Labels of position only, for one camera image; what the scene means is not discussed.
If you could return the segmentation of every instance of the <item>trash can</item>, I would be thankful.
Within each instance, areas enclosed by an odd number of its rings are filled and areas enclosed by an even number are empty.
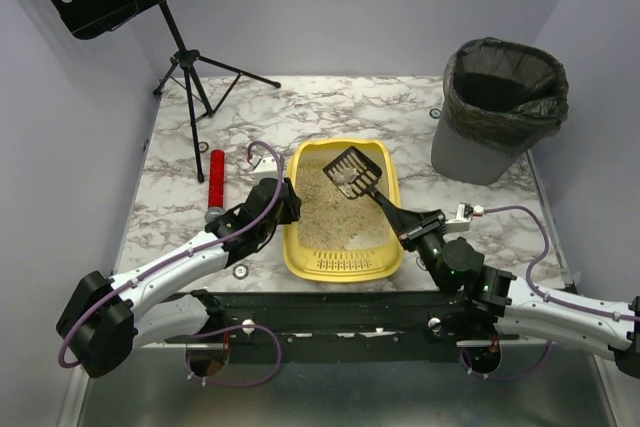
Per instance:
[[[495,38],[468,42],[449,59],[443,88],[431,164],[454,180],[497,181],[567,119],[564,67],[534,47]]]

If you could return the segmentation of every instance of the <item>black litter scoop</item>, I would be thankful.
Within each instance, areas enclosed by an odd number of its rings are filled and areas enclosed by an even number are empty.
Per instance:
[[[322,171],[350,200],[377,192],[382,169],[355,147],[349,147]]]
[[[484,256],[461,237],[445,246],[446,223],[441,210],[412,212],[393,205],[376,188],[382,169],[355,147],[349,147],[322,170],[346,198],[355,200],[368,195],[376,201],[402,247],[409,252],[418,251],[442,292],[454,294],[470,280],[474,282],[468,285],[475,285],[473,276],[482,267]]]
[[[414,234],[423,232],[424,225],[444,225],[444,214],[441,210],[411,212],[393,205],[376,188],[382,178],[382,169],[356,147],[349,147],[322,171],[347,199],[355,200],[368,195],[375,200],[403,245],[415,238]]]

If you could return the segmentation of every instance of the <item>red handle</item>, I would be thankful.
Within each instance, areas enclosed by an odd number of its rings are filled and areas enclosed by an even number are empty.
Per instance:
[[[209,208],[224,208],[224,152],[211,152],[209,169]]]

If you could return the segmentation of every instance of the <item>marble surface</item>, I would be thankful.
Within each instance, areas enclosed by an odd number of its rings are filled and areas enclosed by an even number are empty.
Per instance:
[[[246,146],[264,140],[289,158],[309,139],[357,137],[379,139],[397,167],[403,207],[442,209],[453,214],[458,202],[498,207],[520,204],[542,215],[531,168],[523,157],[496,183],[479,187],[437,174],[430,150],[437,120],[428,112],[441,107],[440,77],[274,77],[277,90],[247,78],[240,80],[213,119],[198,124],[200,140],[226,152],[225,206],[246,198],[252,186]],[[204,79],[212,104],[232,78]],[[203,157],[208,171],[209,155]],[[186,94],[167,84],[141,176],[135,205],[117,271],[150,262],[190,239],[204,226],[208,183],[198,184],[191,143]],[[488,265],[523,275],[542,249],[542,238],[524,213],[487,215],[474,220],[463,234],[486,255]],[[211,291],[352,291],[434,290],[414,254],[406,254],[391,277],[355,284],[318,283],[289,272],[282,254],[282,232],[259,254],[245,259],[250,274],[244,280],[231,269],[188,286]],[[563,270],[555,249],[539,265],[534,279],[562,288]]]

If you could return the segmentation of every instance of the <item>gray wall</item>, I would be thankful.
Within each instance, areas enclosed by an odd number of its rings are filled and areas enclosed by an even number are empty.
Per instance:
[[[109,272],[155,113],[129,27],[76,41],[48,0],[0,0],[0,425],[55,425],[55,323]]]
[[[569,121],[535,158],[583,294],[640,295],[640,0],[561,0],[537,45],[564,62]],[[613,374],[625,425],[640,381]]]
[[[172,0],[187,45],[265,74],[441,74],[463,42],[532,43],[558,0]],[[132,22],[154,66],[175,45],[159,9]],[[219,75],[206,67],[204,74]]]

